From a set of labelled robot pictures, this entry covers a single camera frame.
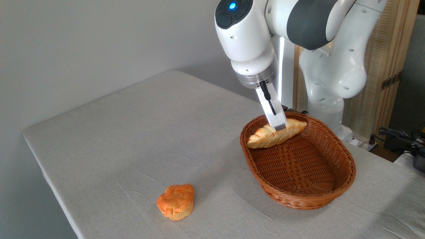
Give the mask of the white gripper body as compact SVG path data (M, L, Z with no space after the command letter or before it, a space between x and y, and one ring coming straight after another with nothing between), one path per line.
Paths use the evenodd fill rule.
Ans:
M280 124L287 124L287 118L273 83L266 81L258 83L256 93L270 126L274 128Z

